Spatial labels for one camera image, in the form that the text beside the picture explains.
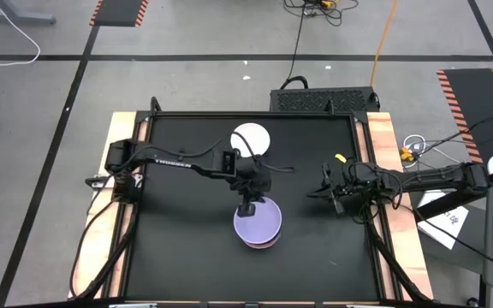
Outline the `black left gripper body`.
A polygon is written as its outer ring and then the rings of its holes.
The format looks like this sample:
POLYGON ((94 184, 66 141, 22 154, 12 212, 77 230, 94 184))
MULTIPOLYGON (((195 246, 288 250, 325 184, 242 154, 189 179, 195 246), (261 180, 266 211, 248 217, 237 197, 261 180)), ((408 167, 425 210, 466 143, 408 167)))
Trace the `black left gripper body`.
POLYGON ((235 178, 228 180, 231 191, 257 198, 271 190, 270 171, 259 160, 241 158, 235 165, 235 178))

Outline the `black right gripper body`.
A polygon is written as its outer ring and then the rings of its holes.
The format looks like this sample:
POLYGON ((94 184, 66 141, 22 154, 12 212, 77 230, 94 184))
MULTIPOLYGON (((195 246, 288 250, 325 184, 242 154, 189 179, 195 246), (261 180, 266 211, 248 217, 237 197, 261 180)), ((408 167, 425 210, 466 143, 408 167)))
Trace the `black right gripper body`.
POLYGON ((338 216, 353 215, 361 207, 360 193, 353 188, 350 177, 343 171, 343 164, 332 168, 328 163, 322 165, 322 185, 331 184, 336 201, 330 201, 338 216))

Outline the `purple ribbed bowl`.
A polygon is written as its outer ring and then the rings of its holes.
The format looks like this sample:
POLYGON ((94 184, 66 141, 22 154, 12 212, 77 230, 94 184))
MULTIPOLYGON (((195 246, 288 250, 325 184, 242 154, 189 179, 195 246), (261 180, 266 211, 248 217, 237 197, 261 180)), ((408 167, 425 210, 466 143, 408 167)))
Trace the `purple ribbed bowl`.
POLYGON ((235 211, 234 229, 243 242, 261 244, 280 233, 282 227, 281 209, 271 198, 265 197, 265 200, 265 203, 254 202, 256 210, 253 216, 238 217, 235 211))

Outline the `white ribbed bowl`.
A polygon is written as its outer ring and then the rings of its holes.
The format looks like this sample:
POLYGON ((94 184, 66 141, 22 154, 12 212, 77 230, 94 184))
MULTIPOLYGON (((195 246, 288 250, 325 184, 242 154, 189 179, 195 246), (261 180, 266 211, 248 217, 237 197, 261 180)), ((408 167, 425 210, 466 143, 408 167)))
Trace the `white ribbed bowl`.
POLYGON ((263 156, 269 150, 270 135, 257 123, 243 123, 230 135, 230 145, 239 151, 241 157, 250 157, 252 154, 263 156))

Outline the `wooden side board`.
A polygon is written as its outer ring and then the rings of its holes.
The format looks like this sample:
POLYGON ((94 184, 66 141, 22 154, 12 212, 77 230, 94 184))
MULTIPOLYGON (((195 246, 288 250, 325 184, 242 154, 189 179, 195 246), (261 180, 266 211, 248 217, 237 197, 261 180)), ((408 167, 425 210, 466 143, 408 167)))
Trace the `wooden side board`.
MULTIPOLYGON (((362 161, 373 161, 384 169, 402 170, 390 114, 369 112, 367 121, 358 121, 356 129, 362 161)), ((387 242, 393 246, 397 262, 421 293, 432 298, 430 277, 411 209, 410 196, 405 193, 399 209, 395 210, 388 205, 385 210, 374 210, 374 224, 379 234, 383 233, 382 226, 388 229, 390 239, 387 242)))
POLYGON ((103 156, 94 178, 101 180, 95 185, 92 201, 87 206, 86 226, 80 236, 77 252, 68 279, 68 298, 86 291, 98 272, 117 251, 125 235, 131 230, 133 204, 120 204, 112 200, 114 181, 104 168, 110 143, 120 139, 144 140, 148 123, 137 121, 135 112, 115 112, 110 121, 103 156))

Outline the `black computer case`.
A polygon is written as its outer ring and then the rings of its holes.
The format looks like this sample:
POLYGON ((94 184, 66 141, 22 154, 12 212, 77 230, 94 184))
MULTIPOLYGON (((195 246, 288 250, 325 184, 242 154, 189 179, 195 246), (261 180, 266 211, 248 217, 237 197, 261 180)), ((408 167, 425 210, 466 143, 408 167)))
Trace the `black computer case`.
POLYGON ((369 86, 283 89, 270 92, 270 111, 277 112, 378 112, 378 95, 369 86))

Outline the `white paper sheet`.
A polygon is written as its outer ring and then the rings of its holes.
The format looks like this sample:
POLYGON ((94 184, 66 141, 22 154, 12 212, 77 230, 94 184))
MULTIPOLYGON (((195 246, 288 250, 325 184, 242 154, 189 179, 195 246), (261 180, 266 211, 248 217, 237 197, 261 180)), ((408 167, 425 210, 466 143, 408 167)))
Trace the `white paper sheet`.
POLYGON ((440 245, 452 250, 463 224, 468 216, 468 209, 460 206, 441 215, 418 223, 418 229, 440 245))

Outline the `black power box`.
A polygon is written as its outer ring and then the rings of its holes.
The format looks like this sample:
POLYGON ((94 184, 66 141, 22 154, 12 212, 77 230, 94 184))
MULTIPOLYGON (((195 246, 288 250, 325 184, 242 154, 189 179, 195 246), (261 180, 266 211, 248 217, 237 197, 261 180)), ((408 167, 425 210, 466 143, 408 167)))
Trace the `black power box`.
POLYGON ((108 175, 96 175, 85 179, 85 184, 92 190, 103 189, 107 183, 110 181, 108 175))

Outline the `black hazard striped mat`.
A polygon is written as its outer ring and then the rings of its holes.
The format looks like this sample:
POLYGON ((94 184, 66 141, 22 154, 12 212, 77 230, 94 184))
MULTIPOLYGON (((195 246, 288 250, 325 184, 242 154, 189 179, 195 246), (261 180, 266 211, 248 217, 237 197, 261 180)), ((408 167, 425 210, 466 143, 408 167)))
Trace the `black hazard striped mat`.
POLYGON ((98 0, 93 27, 140 27, 150 0, 98 0))
POLYGON ((468 156, 493 156, 493 68, 440 69, 437 78, 468 156))

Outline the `grey desk leg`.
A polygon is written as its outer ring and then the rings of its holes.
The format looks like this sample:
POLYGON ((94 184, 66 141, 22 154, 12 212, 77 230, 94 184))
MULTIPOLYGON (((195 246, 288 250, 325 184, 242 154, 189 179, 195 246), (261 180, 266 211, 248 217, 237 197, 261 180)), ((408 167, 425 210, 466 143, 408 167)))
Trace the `grey desk leg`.
POLYGON ((10 0, 0 0, 0 21, 4 21, 6 18, 14 23, 56 24, 54 15, 18 9, 10 0))

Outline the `black table frame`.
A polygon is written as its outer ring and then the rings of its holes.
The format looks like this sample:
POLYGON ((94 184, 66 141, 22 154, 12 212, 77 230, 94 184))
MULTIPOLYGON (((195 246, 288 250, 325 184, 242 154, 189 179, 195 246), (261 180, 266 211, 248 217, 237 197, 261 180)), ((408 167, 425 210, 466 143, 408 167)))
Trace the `black table frame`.
POLYGON ((361 158, 350 115, 255 111, 161 112, 146 139, 165 149, 229 142, 229 132, 256 122, 270 133, 269 160, 293 166, 276 174, 270 196, 284 223, 279 240, 253 249, 235 234, 239 198, 223 181, 171 167, 145 169, 136 229, 103 296, 132 301, 213 305, 308 305, 404 299, 384 258, 369 246, 367 229, 340 218, 306 194, 320 184, 321 165, 338 152, 361 158))

